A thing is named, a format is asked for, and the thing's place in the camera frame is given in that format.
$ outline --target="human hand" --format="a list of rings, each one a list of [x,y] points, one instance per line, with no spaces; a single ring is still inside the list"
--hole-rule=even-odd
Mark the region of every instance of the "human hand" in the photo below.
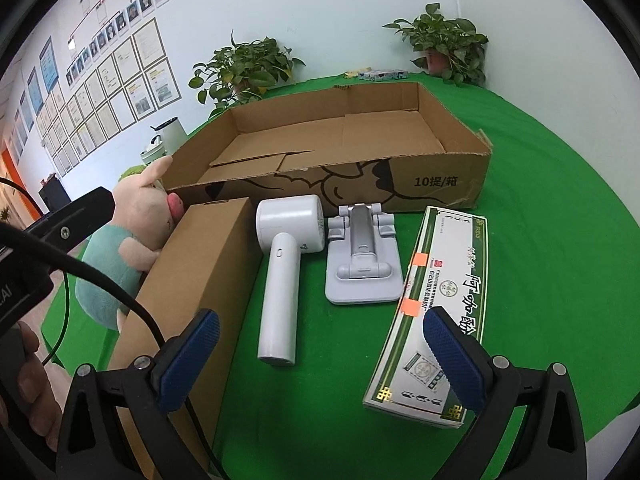
[[[46,438],[47,445],[53,451],[58,447],[58,433],[62,421],[62,410],[53,396],[49,378],[44,366],[35,353],[40,341],[26,323],[19,321],[22,343],[26,352],[26,362],[18,373],[18,389],[25,402],[31,405],[29,424],[31,429]],[[0,424],[7,425],[7,412],[0,399]]]

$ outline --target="flower pot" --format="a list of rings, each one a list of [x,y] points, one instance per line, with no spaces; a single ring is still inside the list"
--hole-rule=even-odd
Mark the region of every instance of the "flower pot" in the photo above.
[[[447,68],[451,68],[449,58],[434,48],[427,50],[424,55],[427,58],[427,70],[429,75],[440,77]]]

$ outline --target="brown cardboard box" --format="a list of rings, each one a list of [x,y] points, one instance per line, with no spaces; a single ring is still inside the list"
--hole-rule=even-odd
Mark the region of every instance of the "brown cardboard box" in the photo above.
[[[136,298],[154,317],[165,339],[180,334],[201,308],[211,308],[220,317],[220,340],[190,393],[210,442],[261,258],[255,210],[248,199],[195,205],[169,238]],[[158,346],[148,328],[130,314],[109,368],[126,368],[137,356],[156,352]],[[153,478],[152,462],[129,411],[121,410],[120,418],[144,475]],[[186,410],[174,413],[171,420],[206,468],[209,461]]]
[[[188,205],[315,193],[326,214],[473,207],[491,144],[422,85],[330,88],[232,108],[175,154],[162,178]]]

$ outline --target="medicine box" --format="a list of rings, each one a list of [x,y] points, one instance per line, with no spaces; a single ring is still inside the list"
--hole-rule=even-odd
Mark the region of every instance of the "medicine box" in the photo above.
[[[462,425],[466,410],[424,340],[422,322],[428,308],[442,306],[482,342],[487,263],[485,218],[427,208],[365,406],[444,428]]]

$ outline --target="stuffed toy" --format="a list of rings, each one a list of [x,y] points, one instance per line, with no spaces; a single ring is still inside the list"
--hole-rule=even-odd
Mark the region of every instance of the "stuffed toy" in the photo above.
[[[113,189],[113,219],[89,240],[82,260],[119,284],[132,297],[140,290],[175,225],[184,204],[175,193],[167,195],[158,182],[172,163],[171,156],[153,161],[142,173],[123,178]],[[96,322],[122,330],[129,309],[109,293],[85,280],[76,281],[76,298]]]

